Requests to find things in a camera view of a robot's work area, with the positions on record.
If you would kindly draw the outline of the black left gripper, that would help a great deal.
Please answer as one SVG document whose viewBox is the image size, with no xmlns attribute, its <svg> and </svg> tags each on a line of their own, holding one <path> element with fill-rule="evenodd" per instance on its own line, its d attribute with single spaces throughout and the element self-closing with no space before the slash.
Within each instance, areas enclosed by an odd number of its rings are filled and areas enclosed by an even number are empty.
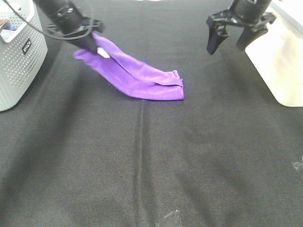
<svg viewBox="0 0 303 227">
<path fill-rule="evenodd" d="M 45 4 L 45 14 L 52 22 L 46 27 L 48 34 L 93 54 L 98 53 L 92 33 L 103 33 L 102 21 L 83 16 L 71 0 L 46 0 Z"/>
</svg>

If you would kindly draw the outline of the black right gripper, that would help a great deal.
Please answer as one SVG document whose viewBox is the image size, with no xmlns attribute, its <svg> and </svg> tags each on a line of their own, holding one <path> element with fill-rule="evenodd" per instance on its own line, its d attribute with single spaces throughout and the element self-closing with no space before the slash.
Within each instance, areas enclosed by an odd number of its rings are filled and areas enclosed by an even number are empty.
<svg viewBox="0 0 303 227">
<path fill-rule="evenodd" d="M 230 35 L 226 26 L 242 27 L 236 46 L 243 51 L 253 41 L 268 32 L 267 24 L 273 24 L 276 16 L 266 12 L 269 0 L 234 0 L 228 9 L 211 14 L 206 23 L 209 27 L 207 51 L 213 55 Z"/>
</svg>

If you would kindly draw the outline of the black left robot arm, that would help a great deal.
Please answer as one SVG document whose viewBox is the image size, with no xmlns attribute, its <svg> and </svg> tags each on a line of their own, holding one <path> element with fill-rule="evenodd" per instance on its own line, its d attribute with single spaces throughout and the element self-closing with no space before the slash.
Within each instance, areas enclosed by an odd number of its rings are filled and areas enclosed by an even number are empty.
<svg viewBox="0 0 303 227">
<path fill-rule="evenodd" d="M 84 16 L 71 0 L 35 0 L 34 3 L 52 22 L 46 27 L 47 35 L 98 53 L 93 32 L 103 32 L 104 25 L 100 20 Z"/>
</svg>

